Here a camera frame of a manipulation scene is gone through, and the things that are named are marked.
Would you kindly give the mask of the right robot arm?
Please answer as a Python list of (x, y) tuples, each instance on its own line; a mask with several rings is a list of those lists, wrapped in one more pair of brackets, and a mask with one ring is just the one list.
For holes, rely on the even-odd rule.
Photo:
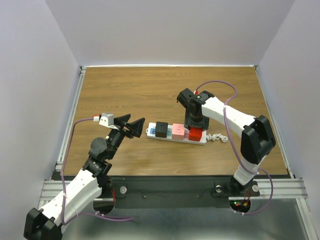
[(262, 161), (276, 146), (269, 119), (240, 112), (208, 91), (195, 94), (186, 88), (176, 100), (185, 108), (184, 127), (188, 130), (207, 130), (213, 119), (223, 124), (227, 132), (233, 131), (240, 137), (240, 162), (231, 177), (230, 189), (233, 194), (242, 195), (257, 175)]

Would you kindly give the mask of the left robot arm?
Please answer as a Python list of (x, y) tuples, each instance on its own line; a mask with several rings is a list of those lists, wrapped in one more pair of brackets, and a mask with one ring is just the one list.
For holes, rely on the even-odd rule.
[(60, 171), (62, 191), (41, 208), (32, 208), (26, 215), (23, 236), (27, 240), (60, 240), (67, 225), (84, 216), (84, 208), (97, 197), (114, 194), (112, 181), (108, 176), (116, 155), (125, 138), (139, 138), (142, 135), (145, 118), (130, 122), (131, 115), (114, 117), (102, 113), (80, 122), (93, 121), (110, 129), (106, 137), (97, 137), (88, 151), (88, 158), (70, 183), (65, 180), (64, 159)]

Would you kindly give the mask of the white multicolour power strip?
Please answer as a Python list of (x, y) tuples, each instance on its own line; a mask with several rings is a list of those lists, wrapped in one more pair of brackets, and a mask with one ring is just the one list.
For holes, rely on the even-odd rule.
[(173, 125), (168, 125), (167, 127), (167, 134), (166, 137), (158, 137), (156, 136), (156, 123), (155, 122), (150, 122), (148, 124), (147, 129), (145, 130), (146, 136), (149, 139), (155, 139), (155, 140), (162, 140), (162, 141), (168, 141), (168, 142), (177, 142), (177, 143), (185, 143), (185, 144), (193, 144), (193, 145), (205, 145), (207, 142), (207, 131), (202, 132), (202, 136), (199, 141), (196, 140), (190, 140), (189, 135), (190, 131), (185, 128), (184, 131), (182, 131), (184, 135), (182, 136), (181, 134), (173, 134)]

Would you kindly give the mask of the black cube plug adapter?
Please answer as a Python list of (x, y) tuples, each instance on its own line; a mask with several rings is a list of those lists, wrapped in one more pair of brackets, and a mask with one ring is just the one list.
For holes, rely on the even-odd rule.
[(168, 133), (168, 123), (157, 121), (155, 125), (155, 136), (157, 138), (166, 138)]

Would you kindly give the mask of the red cube plug adapter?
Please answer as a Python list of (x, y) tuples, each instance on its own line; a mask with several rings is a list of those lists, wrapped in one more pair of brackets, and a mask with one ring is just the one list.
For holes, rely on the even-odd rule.
[(202, 138), (202, 135), (203, 135), (203, 130), (201, 128), (190, 127), (188, 140), (194, 141), (194, 142), (199, 142)]

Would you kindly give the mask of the pink cube plug adapter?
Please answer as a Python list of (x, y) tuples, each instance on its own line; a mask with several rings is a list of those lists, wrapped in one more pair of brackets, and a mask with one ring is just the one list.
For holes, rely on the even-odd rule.
[(183, 124), (174, 123), (172, 125), (172, 139), (182, 141), (185, 138), (185, 127)]

